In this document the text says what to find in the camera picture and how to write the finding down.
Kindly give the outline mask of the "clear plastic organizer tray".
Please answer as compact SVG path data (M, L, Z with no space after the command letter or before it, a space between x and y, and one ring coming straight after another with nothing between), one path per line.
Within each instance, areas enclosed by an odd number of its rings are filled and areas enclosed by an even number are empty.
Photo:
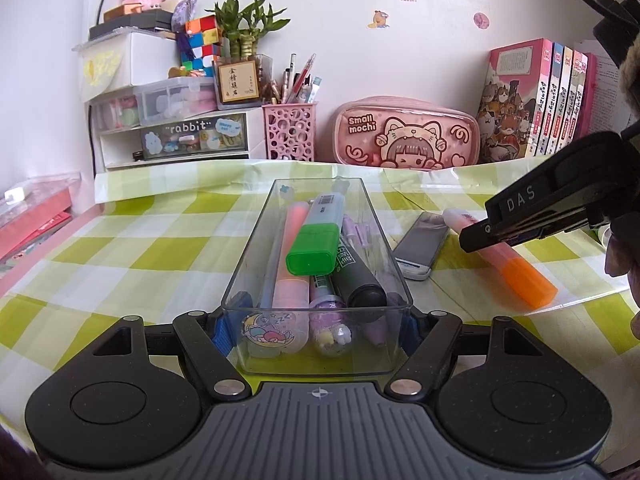
M411 305L363 180L277 180L213 342L246 374L387 374L404 354Z

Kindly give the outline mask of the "orange highlighter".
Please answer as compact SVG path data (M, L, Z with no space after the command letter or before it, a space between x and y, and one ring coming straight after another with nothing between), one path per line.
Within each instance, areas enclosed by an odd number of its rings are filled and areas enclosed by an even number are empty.
M479 226L480 222L462 209L445 209L442 218L458 234L461 248L465 252L471 252L471 249L463 247L463 243L468 241L471 234L476 233L472 226ZM499 242L494 246L480 248L477 253L499 272L503 281L530 310L547 307L558 293L558 289L549 280L506 243Z

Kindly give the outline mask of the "green cap highlighter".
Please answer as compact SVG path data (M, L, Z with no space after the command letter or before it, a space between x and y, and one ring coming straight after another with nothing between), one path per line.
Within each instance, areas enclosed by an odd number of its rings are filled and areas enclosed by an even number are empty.
M340 192L319 194L285 258L288 272L297 276L329 275L336 263L341 237L345 196Z

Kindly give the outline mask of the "black marker pen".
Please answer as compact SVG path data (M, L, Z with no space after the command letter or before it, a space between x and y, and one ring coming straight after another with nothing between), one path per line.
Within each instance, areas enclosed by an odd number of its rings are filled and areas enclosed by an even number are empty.
M338 242L331 280L353 321L372 323L382 318L387 307L385 290L344 237Z

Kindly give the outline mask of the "purple cartoon pen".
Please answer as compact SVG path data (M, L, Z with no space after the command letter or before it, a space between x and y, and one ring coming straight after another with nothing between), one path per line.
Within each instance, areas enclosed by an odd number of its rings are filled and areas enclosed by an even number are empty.
M314 348L324 356L339 356L352 344L352 330L342 313L344 301L328 276L313 276L309 286L309 326Z

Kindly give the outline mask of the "grey white eraser case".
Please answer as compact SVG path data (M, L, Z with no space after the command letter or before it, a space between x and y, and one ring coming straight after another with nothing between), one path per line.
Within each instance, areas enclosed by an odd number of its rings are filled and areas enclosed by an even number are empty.
M402 276L409 281L425 281L448 235L441 214L423 211L393 250Z

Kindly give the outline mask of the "pink cover comic book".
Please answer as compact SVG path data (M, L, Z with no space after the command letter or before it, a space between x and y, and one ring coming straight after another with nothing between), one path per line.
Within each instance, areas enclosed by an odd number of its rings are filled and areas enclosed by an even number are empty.
M536 154L552 50L552 41L538 38L489 52L476 115L481 162L505 162Z

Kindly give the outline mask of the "green checked tablecloth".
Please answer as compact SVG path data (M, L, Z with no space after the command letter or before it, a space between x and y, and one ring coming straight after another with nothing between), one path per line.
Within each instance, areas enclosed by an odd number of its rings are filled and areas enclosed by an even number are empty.
M1 426L27 443L29 396L118 318L167 323L217 307L275 180L363 180L396 243L422 210L481 217L491 196L533 166L519 159L421 172L211 160L104 174L98 215L72 223L1 282ZM602 245L582 231L534 240L520 253L558 290L550 309L522 322L608 397L613 425L602 458L618 469L639 444L637 308L627 282L605 273Z

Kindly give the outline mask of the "lilac pen in tray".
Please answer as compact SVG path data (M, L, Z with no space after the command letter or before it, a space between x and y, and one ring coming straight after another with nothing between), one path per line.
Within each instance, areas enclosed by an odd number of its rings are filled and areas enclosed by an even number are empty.
M366 261L366 252L364 251L363 243L366 241L364 232L360 229L360 226L345 214L343 217L342 234L348 241L348 244L352 246L360 255L363 261ZM376 321L361 324L361 331L363 335L373 344L376 348L382 347L387 335L387 323L384 316L378 318Z

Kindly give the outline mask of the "pink cat pencil case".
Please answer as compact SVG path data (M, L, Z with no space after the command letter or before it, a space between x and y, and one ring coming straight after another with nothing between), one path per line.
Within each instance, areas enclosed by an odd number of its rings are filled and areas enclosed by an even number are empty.
M480 127L451 108L369 96L336 111L333 151L346 165L420 171L471 166L480 158Z

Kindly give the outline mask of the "red flat box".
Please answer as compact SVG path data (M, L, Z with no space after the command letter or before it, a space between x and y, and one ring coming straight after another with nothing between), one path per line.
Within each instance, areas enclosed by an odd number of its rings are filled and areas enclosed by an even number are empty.
M30 178L1 196L1 276L70 223L79 172Z

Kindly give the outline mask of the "pink perforated pen holder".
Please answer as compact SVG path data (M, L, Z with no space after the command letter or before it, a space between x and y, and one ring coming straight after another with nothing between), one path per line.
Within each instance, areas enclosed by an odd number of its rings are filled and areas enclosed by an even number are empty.
M271 104L262 111L269 159L314 161L316 104Z

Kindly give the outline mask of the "white drawer organizer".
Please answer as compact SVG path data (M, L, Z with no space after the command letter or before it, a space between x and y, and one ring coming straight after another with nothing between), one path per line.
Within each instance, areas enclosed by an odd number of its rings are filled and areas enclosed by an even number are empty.
M265 159L262 108L218 103L213 77L169 76L175 40L164 32L121 28L80 44L96 172L191 159Z

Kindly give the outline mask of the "bamboo plant in glass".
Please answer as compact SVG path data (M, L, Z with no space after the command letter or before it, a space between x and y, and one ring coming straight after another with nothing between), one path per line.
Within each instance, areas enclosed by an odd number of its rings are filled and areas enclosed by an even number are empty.
M283 17L286 9L274 10L267 0L252 0L246 6L239 0L224 0L213 11L229 44L229 54L215 62L218 103L222 107L259 105L271 79L271 61L258 53L258 44L290 22Z

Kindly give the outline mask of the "colourful twisted cube puzzle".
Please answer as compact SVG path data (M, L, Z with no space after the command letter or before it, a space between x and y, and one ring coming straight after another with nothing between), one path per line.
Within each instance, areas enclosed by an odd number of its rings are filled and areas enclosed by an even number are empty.
M215 14L188 21L177 34L180 63L186 70L214 76L214 65L222 55L221 30Z

